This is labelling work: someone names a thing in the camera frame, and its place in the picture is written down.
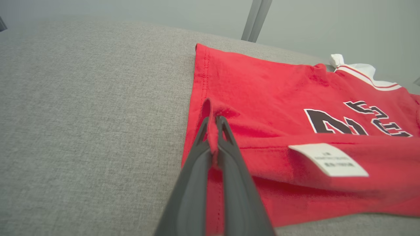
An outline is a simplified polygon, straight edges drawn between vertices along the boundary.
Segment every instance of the folded garment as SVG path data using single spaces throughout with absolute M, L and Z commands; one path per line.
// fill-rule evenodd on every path
M 340 65 L 275 63 L 196 46 L 182 163 L 203 118 L 217 155 L 225 116 L 276 226 L 361 212 L 420 216 L 420 96 Z M 327 143 L 369 177 L 330 177 L 289 145 Z M 222 173 L 207 185 L 207 232 L 223 232 Z

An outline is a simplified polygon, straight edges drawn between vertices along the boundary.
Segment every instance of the red jersey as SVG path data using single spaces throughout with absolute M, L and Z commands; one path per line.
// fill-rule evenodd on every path
M 273 226 L 361 212 L 420 216 L 420 96 L 342 65 L 275 63 L 196 46 L 182 163 L 201 121 L 217 153 L 227 118 Z M 327 143 L 368 173 L 329 177 L 288 145 Z M 209 171 L 207 232 L 223 232 L 222 173 Z

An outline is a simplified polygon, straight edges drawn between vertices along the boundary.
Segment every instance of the red fabric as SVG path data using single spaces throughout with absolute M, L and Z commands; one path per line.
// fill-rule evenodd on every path
M 400 129 L 386 134 L 373 124 L 380 114 L 359 113 L 345 102 L 380 108 Z M 289 65 L 196 46 L 194 84 L 185 139 L 185 162 L 204 117 L 217 154 L 215 117 L 227 118 L 273 226 L 360 212 L 420 216 L 419 96 L 405 88 L 381 91 L 345 72 Z M 345 123 L 350 118 L 368 135 L 315 133 L 304 109 L 321 110 Z M 391 136 L 400 131 L 412 137 Z M 356 160 L 369 177 L 328 177 L 294 144 L 328 143 Z M 207 232 L 223 232 L 222 173 L 209 171 Z

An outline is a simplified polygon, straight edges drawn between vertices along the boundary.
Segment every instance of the gray tabletop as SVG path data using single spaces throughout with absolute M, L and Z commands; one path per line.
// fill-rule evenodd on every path
M 152 235 L 180 171 L 194 47 L 323 61 L 140 22 L 44 21 L 0 33 L 0 235 Z M 354 215 L 282 235 L 416 235 Z

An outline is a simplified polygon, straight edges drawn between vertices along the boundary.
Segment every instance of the white tag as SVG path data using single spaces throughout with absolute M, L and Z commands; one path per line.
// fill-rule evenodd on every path
M 329 144 L 289 145 L 289 148 L 307 156 L 328 176 L 369 176 L 355 160 L 340 149 Z

